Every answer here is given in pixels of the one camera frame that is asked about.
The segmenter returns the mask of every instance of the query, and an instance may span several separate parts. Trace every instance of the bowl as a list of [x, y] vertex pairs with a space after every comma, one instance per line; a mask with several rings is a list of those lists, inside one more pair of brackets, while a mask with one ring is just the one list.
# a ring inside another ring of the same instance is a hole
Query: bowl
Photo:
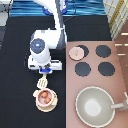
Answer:
[[99, 87], [84, 88], [76, 98], [76, 112], [87, 125], [95, 128], [107, 126], [114, 118], [112, 97]]

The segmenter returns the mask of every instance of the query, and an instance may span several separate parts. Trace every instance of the black table surface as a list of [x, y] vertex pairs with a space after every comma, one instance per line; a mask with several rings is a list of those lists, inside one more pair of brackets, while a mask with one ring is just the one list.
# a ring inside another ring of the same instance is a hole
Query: black table surface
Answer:
[[[107, 16], [78, 16], [65, 26], [68, 41], [111, 40]], [[52, 60], [62, 61], [63, 70], [47, 77], [48, 88], [59, 99], [57, 107], [49, 113], [39, 111], [33, 97], [41, 75], [24, 67], [32, 33], [54, 27], [53, 17], [11, 17], [6, 27], [0, 50], [0, 128], [66, 128], [65, 49], [50, 50]]]

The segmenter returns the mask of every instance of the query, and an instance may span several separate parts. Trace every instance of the black burner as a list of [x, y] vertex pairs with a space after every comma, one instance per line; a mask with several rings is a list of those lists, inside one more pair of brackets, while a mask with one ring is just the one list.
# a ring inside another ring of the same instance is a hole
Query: black burner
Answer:
[[78, 45], [77, 47], [80, 47], [80, 48], [82, 48], [84, 50], [84, 57], [86, 57], [88, 55], [89, 50], [88, 50], [88, 48], [86, 46]]
[[98, 70], [103, 76], [112, 76], [115, 72], [114, 66], [109, 62], [100, 63]]
[[96, 48], [96, 54], [100, 57], [108, 57], [111, 54], [111, 49], [106, 45], [99, 45]]
[[75, 72], [79, 76], [82, 76], [82, 77], [87, 76], [89, 75], [90, 71], [91, 71], [91, 68], [89, 64], [87, 64], [86, 62], [79, 62], [75, 66]]

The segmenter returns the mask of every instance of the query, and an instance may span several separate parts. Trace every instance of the black cable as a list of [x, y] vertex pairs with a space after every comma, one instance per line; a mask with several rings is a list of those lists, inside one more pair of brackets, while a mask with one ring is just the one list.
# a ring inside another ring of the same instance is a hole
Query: black cable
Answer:
[[64, 21], [64, 23], [65, 23], [65, 22], [67, 22], [68, 20], [70, 20], [71, 18], [73, 18], [73, 17], [75, 17], [75, 16], [76, 16], [76, 0], [73, 0], [73, 1], [74, 1], [74, 2], [73, 2], [73, 5], [74, 5], [73, 7], [75, 8], [74, 15], [73, 15], [73, 16], [71, 16], [71, 17], [69, 17], [67, 20], [65, 20], [65, 21]]
[[8, 13], [8, 18], [9, 18], [9, 11], [11, 10], [10, 9], [10, 5], [11, 5], [11, 2], [12, 2], [13, 0], [10, 0], [10, 2], [9, 2], [9, 5], [8, 5], [8, 8], [6, 9], [6, 6], [5, 6], [5, 4], [3, 4], [3, 2], [1, 2], [0, 1], [0, 3], [4, 6], [4, 10], [3, 11], [1, 11], [1, 12], [5, 12], [5, 11], [7, 11], [7, 13]]
[[30, 50], [30, 48], [27, 50], [27, 52], [26, 52], [26, 54], [25, 54], [25, 58], [24, 58], [24, 67], [26, 67], [26, 59], [27, 59], [29, 50]]

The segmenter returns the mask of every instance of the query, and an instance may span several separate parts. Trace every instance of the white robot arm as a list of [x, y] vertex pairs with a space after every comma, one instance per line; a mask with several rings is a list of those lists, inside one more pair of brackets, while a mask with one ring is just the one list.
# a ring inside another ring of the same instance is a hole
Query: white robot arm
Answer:
[[[53, 13], [56, 30], [36, 30], [32, 34], [28, 68], [39, 70], [40, 74], [49, 74], [52, 73], [52, 70], [62, 70], [62, 63], [59, 60], [51, 60], [49, 49], [62, 50], [67, 45], [67, 35], [60, 10], [60, 1], [34, 0], [34, 2], [47, 7]], [[51, 69], [48, 72], [45, 70], [47, 65]]]

